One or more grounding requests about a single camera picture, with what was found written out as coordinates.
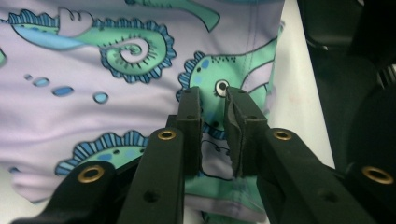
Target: green seahorse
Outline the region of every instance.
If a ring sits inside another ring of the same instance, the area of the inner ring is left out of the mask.
[[[20,15],[9,14],[6,22],[25,40],[46,49],[70,50],[96,46],[102,65],[114,77],[127,82],[148,83],[159,78],[162,69],[172,65],[176,57],[174,39],[164,25],[154,21],[142,22],[124,18],[113,21],[94,20],[88,12],[60,8],[58,17],[35,15],[22,10]]]
[[[137,3],[145,7],[186,10],[199,18],[204,23],[208,32],[212,31],[219,22],[219,13],[190,0],[126,0],[125,2],[130,5]]]
[[[239,55],[204,55],[196,52],[193,60],[186,61],[186,72],[180,74],[182,90],[198,86],[202,99],[202,116],[205,120],[204,132],[218,139],[224,139],[224,98],[228,86],[242,88],[245,79],[255,69],[274,60],[276,39],[267,45],[246,54]],[[266,90],[263,86],[250,93],[250,96],[261,105]]]

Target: cartoon seahorse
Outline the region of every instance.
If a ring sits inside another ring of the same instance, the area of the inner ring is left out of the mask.
[[[6,63],[6,54],[0,49],[0,67]]]
[[[164,25],[154,21],[100,21],[88,12],[60,8],[56,18],[23,10],[20,15],[10,13],[8,21],[0,22],[11,24],[19,36],[42,48],[69,50],[96,46],[103,66],[128,83],[148,83],[159,78],[162,69],[171,66],[176,57],[174,39]]]
[[[201,95],[202,115],[205,120],[204,132],[215,138],[224,139],[224,97],[228,86],[242,88],[249,75],[257,68],[274,60],[276,52],[276,39],[265,46],[240,55],[204,55],[195,52],[194,59],[186,61],[185,73],[179,75],[182,90],[198,86]],[[265,99],[265,83],[257,83],[262,88],[262,93],[250,96],[256,104],[260,99]]]
[[[55,168],[56,175],[68,175],[76,166],[87,161],[108,161],[116,169],[143,154],[149,139],[137,131],[129,131],[123,137],[105,133],[92,142],[75,146],[73,157],[61,161]]]
[[[219,22],[219,13],[190,0],[125,0],[125,3],[129,5],[137,3],[145,7],[178,8],[186,10],[199,18],[204,23],[208,32],[212,31]]]

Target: white surface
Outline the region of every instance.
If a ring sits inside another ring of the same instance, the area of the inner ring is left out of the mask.
[[[269,125],[294,131],[324,164],[334,167],[296,0],[286,0],[282,20],[286,28],[276,51],[274,84],[277,97],[271,109]],[[17,195],[10,186],[10,174],[0,169],[1,224],[17,217],[33,217],[45,205],[31,204]],[[184,223],[200,223],[198,219],[199,214],[185,211]]]

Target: screw hole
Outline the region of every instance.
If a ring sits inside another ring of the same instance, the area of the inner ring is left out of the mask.
[[[390,185],[394,182],[390,174],[374,166],[365,166],[361,171],[367,178],[379,184]]]
[[[162,131],[160,133],[158,133],[158,138],[162,139],[162,140],[171,140],[173,138],[176,137],[176,133],[173,131]]]
[[[279,140],[283,140],[283,141],[288,141],[291,139],[291,135],[289,133],[283,132],[283,131],[274,132],[274,137]]]
[[[104,173],[105,169],[103,169],[102,166],[89,166],[79,173],[78,181],[83,184],[89,184],[100,179]]]

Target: seahorse eye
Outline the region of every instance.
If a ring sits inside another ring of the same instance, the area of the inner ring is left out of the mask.
[[[216,94],[219,97],[225,97],[227,94],[227,87],[230,86],[227,80],[219,80],[216,82]]]

